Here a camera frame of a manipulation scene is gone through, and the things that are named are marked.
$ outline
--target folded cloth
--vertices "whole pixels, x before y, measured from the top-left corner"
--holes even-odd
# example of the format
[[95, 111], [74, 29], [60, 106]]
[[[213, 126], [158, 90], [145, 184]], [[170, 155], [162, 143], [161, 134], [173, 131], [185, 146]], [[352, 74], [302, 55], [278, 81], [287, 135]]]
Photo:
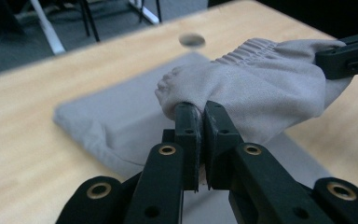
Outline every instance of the folded cloth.
[[155, 94], [164, 114], [188, 102], [202, 114], [208, 100], [223, 105], [244, 141], [266, 144], [286, 128], [320, 116], [351, 78], [326, 80], [315, 52], [345, 46], [336, 40], [275, 43], [250, 39], [209, 63], [174, 68]]
[[126, 82], [64, 102], [53, 120], [104, 165], [130, 178], [143, 170], [162, 131], [174, 128], [158, 104], [156, 83], [175, 66], [209, 61], [188, 53]]
[[[238, 53], [238, 51], [247, 52], [249, 55]], [[55, 110], [54, 121], [95, 158], [112, 169], [115, 173], [121, 175], [124, 179], [127, 179], [142, 171], [150, 148], [161, 141], [162, 130], [174, 127], [174, 123], [165, 118], [163, 115], [161, 107], [158, 105], [158, 100], [153, 94], [153, 90], [156, 88], [156, 83], [162, 79], [163, 74], [170, 73], [175, 66], [190, 63], [199, 64], [182, 66], [174, 70], [178, 71], [181, 76], [185, 77], [186, 75], [183, 73], [186, 71], [191, 70], [194, 72], [194, 75], [204, 76], [207, 70], [204, 70], [203, 68], [205, 67], [211, 69], [211, 74], [214, 78], [210, 80], [205, 78], [205, 80], [208, 81], [205, 85], [203, 85], [204, 83], [199, 83], [197, 79], [195, 79], [194, 82], [190, 80], [192, 81], [190, 83], [174, 82], [173, 80], [173, 83], [166, 84], [167, 90], [169, 87], [177, 88], [176, 85], [184, 84], [184, 90], [189, 89], [192, 94], [194, 94], [190, 94], [188, 99], [190, 99], [191, 96], [196, 97], [197, 99], [202, 96], [202, 100], [204, 100], [204, 98], [209, 98], [208, 95], [220, 95], [217, 93], [212, 94], [216, 91], [232, 91], [230, 89], [212, 89], [210, 94], [204, 93], [205, 86], [212, 86], [216, 80], [219, 80], [216, 78], [218, 77], [217, 74], [219, 74], [219, 71], [214, 71], [210, 66], [216, 66], [218, 69], [223, 70], [222, 76], [226, 76], [227, 71], [220, 68], [220, 66], [235, 67], [238, 70], [246, 70], [246, 66], [241, 63], [245, 63], [244, 59], [251, 58], [252, 55], [254, 54], [250, 50], [243, 51], [242, 49], [236, 49], [234, 52], [229, 53], [222, 59], [216, 60], [214, 63], [207, 63], [209, 60], [205, 57], [194, 52], [189, 53], [152, 71], [141, 74], [140, 76], [127, 82], [109, 87], [106, 90], [94, 92], [91, 95], [82, 96], [70, 102], [62, 103]], [[260, 58], [258, 61], [268, 60], [269, 58]], [[268, 70], [270, 72], [276, 70], [277, 74], [283, 73], [283, 71], [280, 71], [280, 67], [270, 67]], [[259, 79], [264, 80], [262, 77], [256, 78], [256, 75], [257, 73], [255, 72], [253, 74], [254, 77], [249, 79], [249, 81], [259, 81]], [[270, 80], [266, 77], [265, 80], [269, 85], [263, 84], [260, 88], [271, 87], [273, 91], [277, 89], [276, 84], [273, 82], [274, 80]], [[325, 80], [324, 82], [328, 83], [326, 83], [327, 93], [325, 94], [326, 98], [330, 97], [326, 100], [328, 102], [332, 102], [335, 97], [337, 97], [336, 92], [340, 92], [347, 85], [346, 82], [341, 84], [339, 81], [329, 83], [328, 80]], [[296, 80], [293, 80], [292, 82], [288, 81], [286, 89], [295, 89], [296, 87], [290, 86], [293, 84], [296, 84]], [[216, 88], [219, 88], [220, 86], [225, 87], [225, 85], [222, 85], [221, 83], [214, 83], [214, 85]], [[197, 93], [197, 88], [200, 88], [200, 93], [202, 94], [199, 95]], [[255, 88], [250, 88], [249, 91], [255, 91]], [[161, 95], [159, 96], [160, 102], [161, 100], [170, 101], [170, 99], [168, 99], [170, 97], [174, 98], [171, 94], [164, 95], [165, 93], [167, 92], [161, 92]], [[254, 95], [257, 96], [255, 92], [251, 92], [249, 96], [242, 97], [250, 98]], [[231, 98], [237, 97], [238, 100], [240, 100], [239, 97], [241, 97], [239, 94], [233, 94], [230, 96], [229, 92], [225, 93], [225, 96], [229, 97], [226, 100], [220, 99], [223, 101], [218, 101], [225, 106], [228, 106], [225, 102], [231, 102]], [[262, 104], [270, 104], [271, 101], [263, 103], [262, 100], [265, 98], [267, 98], [267, 96], [259, 98], [260, 102], [257, 100], [250, 102], [257, 103], [253, 106], [259, 107]], [[197, 105], [200, 111], [203, 110], [203, 104], [201, 101], [189, 100], [189, 102], [194, 102], [193, 104]], [[167, 113], [167, 109], [164, 105], [163, 108], [165, 108], [164, 112], [172, 118], [172, 113]], [[260, 110], [260, 112], [266, 112], [265, 117], [262, 115], [250, 114], [251, 117], [249, 119], [262, 119], [264, 121], [285, 119], [285, 117], [282, 117], [282, 115], [284, 115], [284, 111], [278, 111], [279, 115], [270, 118], [270, 116], [273, 115], [273, 111], [268, 111], [268, 109], [271, 109], [272, 107], [268, 105], [261, 107], [261, 109], [264, 108], [266, 110]], [[302, 148], [290, 141], [290, 139], [284, 134], [280, 134], [272, 138], [267, 144], [265, 144], [265, 147], [268, 148], [268, 150], [290, 173], [290, 175], [302, 184], [312, 187], [316, 179], [329, 176], [329, 173], [327, 173], [323, 167], [321, 167], [310, 155], [302, 150]], [[184, 195], [184, 223], [236, 223], [231, 207], [228, 204], [227, 191], [207, 190], [207, 186], [200, 186], [199, 193], [195, 194], [193, 191], [186, 191]]]

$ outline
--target gray carpet floor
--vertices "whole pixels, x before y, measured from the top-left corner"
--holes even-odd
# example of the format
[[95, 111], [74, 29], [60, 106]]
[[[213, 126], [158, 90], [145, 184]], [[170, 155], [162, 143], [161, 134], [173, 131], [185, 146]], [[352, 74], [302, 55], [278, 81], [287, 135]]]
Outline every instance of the gray carpet floor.
[[[204, 10], [207, 2], [208, 0], [160, 1], [162, 20], [171, 21]], [[152, 26], [146, 20], [139, 22], [138, 12], [127, 0], [96, 1], [89, 6], [102, 42]], [[145, 0], [145, 6], [157, 15], [156, 1]], [[96, 44], [92, 32], [90, 36], [86, 36], [79, 5], [49, 10], [46, 14], [67, 52]], [[21, 15], [17, 18], [24, 35], [0, 34], [0, 73], [54, 57], [36, 15]]]

